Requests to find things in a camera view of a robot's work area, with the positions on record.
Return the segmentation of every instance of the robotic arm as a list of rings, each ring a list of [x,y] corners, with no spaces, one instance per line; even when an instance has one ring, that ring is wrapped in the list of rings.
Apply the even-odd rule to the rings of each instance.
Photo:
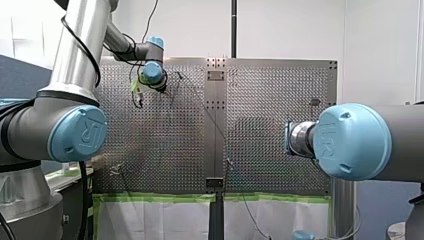
[[[29,101],[0,99],[0,222],[16,239],[61,239],[62,197],[50,193],[40,161],[87,161],[105,140],[106,117],[93,93],[103,43],[119,61],[144,63],[142,84],[166,89],[163,40],[128,41],[110,21],[118,0],[58,3],[67,14],[49,85]],[[0,239],[6,232],[15,239],[12,231],[0,231]]]
[[[316,123],[286,124],[286,153],[346,180],[424,182],[423,116],[423,105],[332,106]]]

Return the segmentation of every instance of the white wall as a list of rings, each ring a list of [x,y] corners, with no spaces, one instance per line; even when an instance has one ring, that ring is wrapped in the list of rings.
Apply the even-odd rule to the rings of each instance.
[[[120,1],[113,22],[122,32],[141,41],[154,2]],[[230,10],[228,0],[160,0],[149,35],[164,39],[166,56],[229,56]]]
[[[338,102],[343,86],[345,1],[238,1],[240,58],[337,60]]]
[[[348,0],[343,102],[415,101],[419,0]]]
[[[53,0],[0,0],[0,54],[52,68],[65,15]]]

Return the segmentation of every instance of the metal rod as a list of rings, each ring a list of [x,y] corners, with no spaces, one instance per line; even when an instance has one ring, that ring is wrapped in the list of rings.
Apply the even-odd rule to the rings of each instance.
[[[108,0],[71,0],[66,22],[87,46],[97,62],[100,61],[111,4]],[[61,91],[96,99],[92,93],[96,73],[78,42],[65,28],[50,79],[43,90]]]
[[[231,58],[237,58],[237,0],[231,0]]]
[[[355,184],[332,178],[331,195],[330,237],[338,238],[355,228]]]

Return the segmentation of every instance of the perforated metal panel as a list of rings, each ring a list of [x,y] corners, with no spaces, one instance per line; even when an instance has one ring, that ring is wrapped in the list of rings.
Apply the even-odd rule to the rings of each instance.
[[[227,191],[328,194],[310,160],[284,154],[284,124],[316,120],[335,103],[336,71],[330,61],[227,61]]]
[[[204,62],[168,60],[167,94],[145,93],[138,109],[129,90],[131,67],[103,59],[97,95],[109,129],[95,158],[95,192],[204,192]]]
[[[284,124],[315,120],[335,103],[336,62],[170,59],[164,66],[168,94],[146,93],[137,109],[130,66],[103,60],[98,99],[109,131],[94,163],[95,192],[203,193],[206,177],[227,177],[229,192],[328,194],[329,180],[309,160],[283,153]],[[227,159],[233,170],[225,171]]]

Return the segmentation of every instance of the light blue cap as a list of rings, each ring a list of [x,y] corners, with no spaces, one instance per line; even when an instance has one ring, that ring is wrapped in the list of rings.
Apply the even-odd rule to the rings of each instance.
[[[162,68],[157,62],[149,61],[144,65],[143,75],[147,83],[156,84],[162,78]]]
[[[315,240],[315,236],[304,231],[295,231],[292,234],[292,240]]]
[[[87,161],[106,138],[107,123],[102,110],[78,106],[64,114],[49,137],[50,157],[58,162]]]
[[[158,46],[158,47],[160,47],[160,48],[162,48],[163,49],[163,39],[161,38],[161,37],[155,37],[155,36],[149,36],[148,38],[147,38],[147,42],[149,42],[149,43],[153,43],[153,44],[155,44],[156,46]]]
[[[330,176],[368,180],[389,161],[390,130],[373,109],[361,104],[342,104],[321,113],[314,135],[314,152]]]
[[[28,99],[24,98],[0,98],[0,106],[9,105],[16,102],[24,102],[28,101]]]

